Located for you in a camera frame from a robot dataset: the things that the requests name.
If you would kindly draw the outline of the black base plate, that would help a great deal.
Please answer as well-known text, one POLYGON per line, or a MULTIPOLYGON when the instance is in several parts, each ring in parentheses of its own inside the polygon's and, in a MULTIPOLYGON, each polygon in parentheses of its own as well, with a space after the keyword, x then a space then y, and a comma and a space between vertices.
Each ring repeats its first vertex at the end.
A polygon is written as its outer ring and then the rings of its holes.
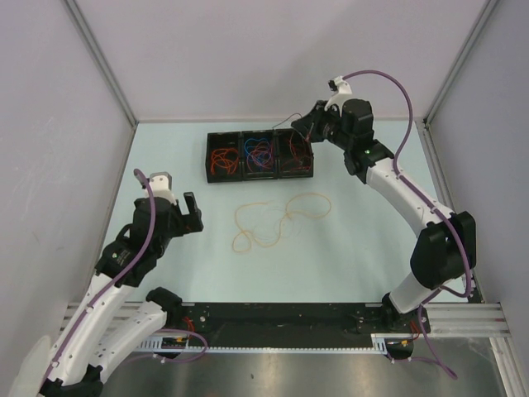
MULTIPOLYGON (((368 334, 367 331, 354 330, 352 319, 360 319, 355 314, 367 315, 367 305, 363 303, 195 303, 183 304, 180 321, 171 323, 167 328, 188 329, 205 337, 207 342, 221 340, 239 340, 258 343, 265 342, 272 337, 305 339, 307 337, 338 336, 346 334, 368 334), (212 320, 198 324, 198 331, 194 330, 193 320, 198 320, 200 314, 210 314, 212 320)), ((382 325, 382 331, 390 331, 391 335, 410 335, 413 330, 424 328, 427 318, 412 311, 408 314, 391 313, 381 304, 375 304, 372 318, 374 325, 382 325)))

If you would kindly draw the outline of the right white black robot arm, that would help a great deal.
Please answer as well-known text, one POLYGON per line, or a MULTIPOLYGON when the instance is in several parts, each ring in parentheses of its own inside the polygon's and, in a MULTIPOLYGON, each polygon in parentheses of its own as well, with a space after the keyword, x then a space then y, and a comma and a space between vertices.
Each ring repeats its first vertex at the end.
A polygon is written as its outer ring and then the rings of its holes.
POLYGON ((476 266, 476 222, 470 213, 456 213, 417 187, 396 155, 375 138, 373 125, 371 104, 362 99, 346 100, 341 110, 326 109, 319 100, 291 123, 305 140, 329 141, 342 149, 348 173, 384 197, 416 235, 410 273, 382 299, 381 323, 400 332, 447 282, 464 277, 462 296, 469 296, 476 266))

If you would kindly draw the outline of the black storage bin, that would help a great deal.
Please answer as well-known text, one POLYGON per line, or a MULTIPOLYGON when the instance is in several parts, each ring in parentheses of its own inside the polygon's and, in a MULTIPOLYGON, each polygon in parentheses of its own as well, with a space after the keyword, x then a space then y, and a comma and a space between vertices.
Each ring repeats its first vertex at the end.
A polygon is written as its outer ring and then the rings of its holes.
POLYGON ((277 179, 278 166, 274 132, 243 131, 241 133, 242 180, 277 179))
POLYGON ((209 184, 242 181, 239 132, 207 134, 205 169, 209 184))
POLYGON ((314 172, 311 143, 302 139, 294 129, 275 132, 280 179, 312 178, 314 172))

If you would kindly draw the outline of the aluminium frame rail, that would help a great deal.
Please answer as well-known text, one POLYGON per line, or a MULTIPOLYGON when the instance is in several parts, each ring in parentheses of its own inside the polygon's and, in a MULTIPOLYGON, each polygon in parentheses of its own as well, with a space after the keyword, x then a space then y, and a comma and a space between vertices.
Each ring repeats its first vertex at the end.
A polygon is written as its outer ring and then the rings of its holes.
MULTIPOLYGON (((109 334, 124 323, 140 307, 141 302, 125 302, 115 313, 107 331, 103 335, 109 334)), ((68 305, 62 323, 60 332, 68 325, 69 321, 77 310, 79 304, 71 303, 68 305)), ((352 319, 351 325, 354 330, 367 331, 372 335, 386 335, 390 331, 382 331, 382 325, 374 325, 372 318, 375 309, 379 306, 368 304, 368 314, 361 316, 355 314, 360 319, 352 319)), ((511 337, 511 332, 500 304, 463 304, 463 303, 433 303, 428 304, 422 310, 422 318, 429 325, 430 334, 433 337, 511 337)), ((194 330, 198 331, 198 324, 212 320, 212 311, 210 314, 198 315, 198 320, 193 320, 194 330)))

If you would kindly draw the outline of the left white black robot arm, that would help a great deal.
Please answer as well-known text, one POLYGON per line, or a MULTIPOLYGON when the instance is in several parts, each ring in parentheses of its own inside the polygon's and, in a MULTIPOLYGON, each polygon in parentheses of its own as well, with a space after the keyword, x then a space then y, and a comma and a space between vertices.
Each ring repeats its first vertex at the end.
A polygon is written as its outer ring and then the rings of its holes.
POLYGON ((185 317, 182 299, 157 287, 132 319, 104 337, 117 310, 140 286, 170 241, 203 230, 202 212, 191 192, 188 213, 168 189, 139 198, 130 223, 102 251, 83 300, 50 350, 42 396, 99 396, 116 367, 148 335, 176 329, 185 317))

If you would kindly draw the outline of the black middle storage bin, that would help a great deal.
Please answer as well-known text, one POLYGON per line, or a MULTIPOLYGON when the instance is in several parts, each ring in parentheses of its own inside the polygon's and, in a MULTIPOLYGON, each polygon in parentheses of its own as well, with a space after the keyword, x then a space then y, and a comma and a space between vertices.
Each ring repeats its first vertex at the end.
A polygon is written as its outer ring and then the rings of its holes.
POLYGON ((242 180, 277 179, 278 166, 274 132, 243 131, 241 133, 242 180))

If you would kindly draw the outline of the black right storage bin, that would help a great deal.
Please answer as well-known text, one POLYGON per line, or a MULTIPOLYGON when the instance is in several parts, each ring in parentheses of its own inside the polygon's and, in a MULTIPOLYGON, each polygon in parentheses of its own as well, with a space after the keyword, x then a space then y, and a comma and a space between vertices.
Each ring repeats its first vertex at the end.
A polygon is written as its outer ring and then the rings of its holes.
POLYGON ((312 178, 314 172, 311 143, 302 139, 294 129, 275 132, 280 179, 312 178))

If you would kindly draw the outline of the black left storage bin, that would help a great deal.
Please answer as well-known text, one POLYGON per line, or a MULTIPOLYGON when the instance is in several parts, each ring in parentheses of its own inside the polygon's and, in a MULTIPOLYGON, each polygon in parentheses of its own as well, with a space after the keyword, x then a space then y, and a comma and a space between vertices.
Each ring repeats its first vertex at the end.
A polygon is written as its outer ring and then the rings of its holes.
POLYGON ((207 134, 205 169, 209 184, 242 181, 239 132, 207 134))

